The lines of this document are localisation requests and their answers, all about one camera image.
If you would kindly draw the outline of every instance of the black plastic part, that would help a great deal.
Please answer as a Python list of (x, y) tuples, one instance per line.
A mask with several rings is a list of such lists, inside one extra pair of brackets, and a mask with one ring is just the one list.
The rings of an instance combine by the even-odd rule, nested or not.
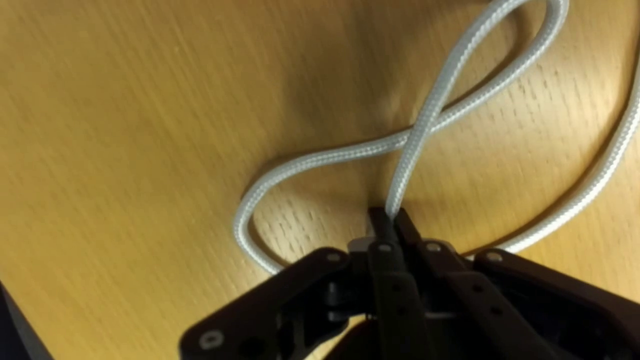
[(52, 358), (1, 283), (0, 283), (0, 358), (8, 358), (8, 360), (49, 360)]
[(479, 252), (474, 266), (547, 341), (580, 358), (640, 358), (638, 303), (504, 249)]
[(499, 249), (469, 262), (404, 210), (369, 218), (369, 243), (312, 252), (191, 326), (183, 360), (305, 358), (356, 313), (327, 358), (640, 358), (638, 303)]
[(191, 326), (179, 340), (183, 360), (303, 358), (339, 334), (327, 316), (326, 287), (347, 255), (321, 247)]

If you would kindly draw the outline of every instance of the white cable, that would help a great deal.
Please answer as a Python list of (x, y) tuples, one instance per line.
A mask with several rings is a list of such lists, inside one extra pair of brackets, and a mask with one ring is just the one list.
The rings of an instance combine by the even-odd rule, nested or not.
[[(489, 3), (488, 9), (494, 9), (498, 17), (504, 17), (508, 12), (504, 7), (515, 7), (523, 3), (523, 0), (495, 0)], [(494, 12), (481, 12), (474, 24), (488, 24), (488, 30), (498, 24), (494, 17)], [(450, 106), (445, 111), (440, 114), (437, 123), (432, 127), (432, 131), (441, 129), (444, 126), (451, 123), (453, 119), (461, 118), (469, 110), (477, 107), (481, 101), (498, 93), (508, 81), (515, 79), (529, 63), (533, 63), (542, 51), (551, 43), (555, 34), (559, 31), (568, 12), (568, 0), (546, 0), (546, 17), (537, 34), (533, 35), (532, 43), (511, 61), (508, 63), (498, 75), (489, 78), (484, 86), (475, 87), (471, 93)], [(324, 151), (312, 151), (299, 158), (293, 158), (290, 162), (283, 162), (265, 173), (262, 173), (243, 193), (239, 200), (235, 218), (234, 218), (234, 236), (239, 247), (252, 255), (253, 262), (257, 262), (268, 271), (281, 270), (281, 262), (268, 255), (250, 236), (248, 221), (252, 218), (252, 212), (256, 210), (257, 201), (263, 197), (263, 193), (279, 183), (281, 179), (295, 176), (299, 172), (305, 172), (310, 168), (317, 165), (330, 165), (338, 162), (350, 162), (359, 160), (367, 155), (380, 155), (388, 154), (399, 146), (405, 143), (412, 129), (404, 129), (391, 135), (384, 135), (380, 139), (369, 139), (362, 143), (341, 146), (334, 149)]]
[(588, 173), (580, 181), (575, 181), (574, 189), (566, 195), (566, 200), (559, 201), (549, 213), (546, 213), (539, 221), (532, 223), (520, 233), (505, 238), (504, 242), (498, 243), (498, 247), (504, 247), (508, 252), (520, 252), (539, 242), (547, 233), (555, 232), (566, 221), (570, 221), (575, 213), (580, 213), (601, 192), (601, 187), (607, 183), (607, 179), (620, 165), (620, 160), (638, 127), (638, 122), (640, 122), (640, 53), (636, 58), (633, 81), (632, 81), (632, 92), (630, 92), (625, 110), (607, 146), (592, 164)]
[[(413, 129), (410, 131), (399, 162), (395, 168), (395, 173), (391, 178), (388, 197), (385, 197), (385, 213), (389, 218), (395, 218), (399, 212), (399, 203), (404, 197), (404, 189), (408, 186), (408, 179), (416, 168), (416, 162), (420, 158), (420, 149), (423, 141), (428, 139), (437, 114), (441, 111), (444, 101), (448, 99), (465, 59), (469, 53), (479, 46), (479, 41), (494, 30), (511, 9), (522, 6), (526, 0), (498, 0), (491, 1), (477, 17), (475, 22), (461, 34), (461, 38), (455, 41), (453, 50), (448, 53), (444, 68), (440, 70), (433, 87), (429, 89), (428, 98), (423, 99)], [(554, 35), (563, 24), (568, 1), (547, 1), (546, 6), (546, 19), (536, 35), (536, 39), (528, 46), (528, 53), (520, 56), (517, 59), (523, 61), (526, 68), (537, 56), (549, 46)], [(511, 72), (499, 72), (502, 81), (495, 84), (498, 89), (504, 87), (505, 81), (511, 81), (515, 73)]]
[[(475, 92), (468, 93), (453, 106), (445, 107), (441, 114), (440, 107), (444, 103), (441, 98), (448, 95), (448, 89), (451, 81), (455, 79), (457, 72), (461, 70), (465, 58), (469, 51), (479, 43), (479, 39), (494, 28), (508, 12), (523, 3), (523, 0), (495, 0), (488, 6), (488, 9), (469, 26), (468, 31), (459, 38), (455, 43), (451, 56), (448, 56), (448, 61), (444, 65), (444, 72), (450, 72), (450, 78), (437, 75), (433, 89), (441, 93), (429, 93), (426, 103), (420, 110), (420, 115), (416, 119), (416, 127), (420, 123), (422, 135), (428, 135), (432, 131), (437, 131), (445, 127), (448, 123), (459, 119), (463, 114), (485, 101), (489, 95), (498, 93), (505, 84), (515, 79), (532, 61), (536, 61), (542, 51), (549, 46), (549, 41), (555, 38), (559, 31), (566, 12), (568, 12), (568, 0), (546, 0), (546, 19), (532, 39), (529, 48), (526, 48), (511, 63), (508, 63), (498, 75), (488, 79), (484, 86), (479, 86)], [(513, 236), (504, 242), (504, 247), (508, 249), (522, 249), (526, 246), (532, 246), (533, 242), (542, 239), (562, 223), (566, 223), (572, 216), (575, 216), (592, 197), (598, 195), (601, 186), (607, 181), (612, 176), (616, 164), (620, 162), (630, 135), (638, 123), (638, 103), (640, 103), (640, 79), (636, 72), (636, 81), (633, 89), (630, 95), (628, 110), (624, 118), (620, 119), (620, 126), (616, 133), (609, 139), (607, 149), (599, 155), (596, 165), (592, 168), (589, 176), (584, 178), (582, 186), (575, 187), (574, 195), (566, 200), (562, 205), (558, 205), (555, 212), (551, 212), (547, 218), (539, 219), (520, 236)], [(256, 210), (257, 201), (263, 197), (263, 193), (279, 183), (281, 179), (295, 176), (299, 172), (305, 172), (310, 168), (317, 165), (327, 165), (327, 164), (338, 164), (338, 162), (347, 162), (347, 160), (358, 160), (358, 158), (367, 158), (367, 155), (380, 155), (388, 154), (391, 149), (402, 148), (410, 135), (417, 131), (413, 129), (402, 129), (378, 139), (362, 141), (362, 143), (351, 143), (351, 146), (341, 146), (334, 149), (321, 149), (321, 151), (312, 151), (299, 158), (293, 158), (290, 162), (283, 162), (265, 173), (262, 173), (243, 193), (235, 218), (234, 218), (234, 236), (241, 249), (250, 254), (262, 268), (268, 271), (278, 271), (283, 264), (278, 260), (269, 258), (248, 233), (248, 221), (252, 212)], [(408, 173), (413, 168), (413, 155), (422, 148), (420, 135), (413, 135), (412, 139), (413, 149), (404, 151), (404, 162), (397, 165), (397, 172), (393, 178), (399, 178), (393, 181), (388, 197), (388, 210), (393, 213), (395, 201), (399, 203), (402, 192), (408, 179)]]

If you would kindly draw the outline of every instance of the light wood grain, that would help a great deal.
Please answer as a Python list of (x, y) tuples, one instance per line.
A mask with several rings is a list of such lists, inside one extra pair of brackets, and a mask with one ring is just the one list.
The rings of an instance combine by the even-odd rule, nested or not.
[[(61, 360), (167, 360), (191, 321), (265, 278), (232, 213), (265, 164), (412, 119), (479, 0), (1, 0), (0, 275)], [(405, 195), (469, 249), (558, 197), (616, 123), (636, 0), (575, 0), (517, 84), (429, 139)], [(526, 43), (526, 6), (455, 93)], [(362, 236), (393, 155), (303, 173), (256, 225), (283, 258)], [(640, 139), (580, 218), (523, 252), (640, 300)]]

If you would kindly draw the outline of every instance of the wooden surface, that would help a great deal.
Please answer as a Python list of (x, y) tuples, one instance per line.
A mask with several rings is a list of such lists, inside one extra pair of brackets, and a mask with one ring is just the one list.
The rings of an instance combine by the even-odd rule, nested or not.
[[(169, 360), (179, 334), (265, 278), (229, 221), (291, 154), (412, 119), (481, 0), (0, 0), (0, 278), (61, 360)], [(426, 146), (405, 208), (469, 249), (528, 221), (616, 123), (636, 0), (574, 0), (517, 84)], [(499, 26), (471, 87), (533, 34)], [(393, 155), (303, 173), (256, 225), (293, 260), (363, 233)], [(604, 193), (528, 258), (640, 300), (640, 138)]]

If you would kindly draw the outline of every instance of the black mechanism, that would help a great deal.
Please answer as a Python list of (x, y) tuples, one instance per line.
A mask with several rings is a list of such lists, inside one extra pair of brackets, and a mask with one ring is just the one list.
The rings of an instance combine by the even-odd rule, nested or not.
[(341, 334), (332, 360), (632, 360), (640, 306), (502, 249), (474, 262), (422, 239), (402, 210), (375, 238), (321, 247), (179, 341), (182, 360), (295, 360)]

